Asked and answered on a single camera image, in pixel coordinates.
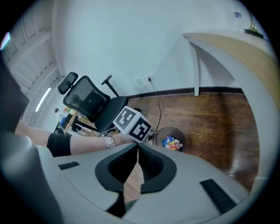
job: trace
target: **chair headrest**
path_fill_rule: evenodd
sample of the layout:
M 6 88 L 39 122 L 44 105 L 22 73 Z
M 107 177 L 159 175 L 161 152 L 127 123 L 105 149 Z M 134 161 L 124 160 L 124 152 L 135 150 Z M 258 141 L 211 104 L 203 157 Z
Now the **chair headrest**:
M 75 81 L 78 78 L 78 74 L 75 72 L 69 72 L 69 74 L 66 76 L 66 78 L 63 80 L 63 82 L 57 87 L 58 92 L 61 95 L 64 95 L 67 93 L 67 91 L 73 86 Z

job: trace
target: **chair seat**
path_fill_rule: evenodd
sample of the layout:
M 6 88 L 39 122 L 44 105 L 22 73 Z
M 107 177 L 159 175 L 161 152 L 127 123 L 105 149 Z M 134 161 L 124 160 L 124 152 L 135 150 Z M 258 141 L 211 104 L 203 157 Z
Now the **chair seat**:
M 107 107 L 94 123 L 99 133 L 107 131 L 114 126 L 114 119 L 127 105 L 127 102 L 128 98 L 126 96 L 115 97 L 109 101 Z

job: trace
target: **watch band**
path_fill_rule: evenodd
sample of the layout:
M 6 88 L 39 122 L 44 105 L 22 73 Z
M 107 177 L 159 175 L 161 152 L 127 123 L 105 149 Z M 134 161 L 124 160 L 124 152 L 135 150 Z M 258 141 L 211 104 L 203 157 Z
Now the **watch band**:
M 106 149 L 115 147 L 114 138 L 105 136 Z

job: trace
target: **wooden desk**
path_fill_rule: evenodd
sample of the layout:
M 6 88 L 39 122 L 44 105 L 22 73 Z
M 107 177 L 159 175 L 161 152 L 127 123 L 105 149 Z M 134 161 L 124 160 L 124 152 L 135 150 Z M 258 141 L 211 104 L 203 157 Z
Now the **wooden desk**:
M 237 32 L 185 33 L 189 41 L 199 93 L 195 46 L 216 58 L 236 79 L 251 106 L 259 135 L 259 170 L 252 191 L 268 180 L 278 156 L 280 135 L 280 76 L 278 60 L 266 40 Z

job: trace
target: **black office chair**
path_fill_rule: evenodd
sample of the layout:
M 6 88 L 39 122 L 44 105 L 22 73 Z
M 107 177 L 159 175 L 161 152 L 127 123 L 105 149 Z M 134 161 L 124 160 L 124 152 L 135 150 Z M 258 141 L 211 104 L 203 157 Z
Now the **black office chair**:
M 63 99 L 64 105 L 85 115 L 90 122 L 95 124 L 96 129 L 90 128 L 98 131 L 100 135 L 106 135 L 116 129 L 113 121 L 128 102 L 126 96 L 119 96 L 110 85 L 109 79 L 111 77 L 110 75 L 106 78 L 102 85 L 107 84 L 117 95 L 112 99 L 102 93 L 88 76 L 83 76 L 73 85 L 78 78 L 78 74 L 75 72 L 70 72 L 58 86 L 58 91 L 62 95 L 66 94 L 70 89 Z M 77 119 L 75 119 L 75 122 L 82 125 Z

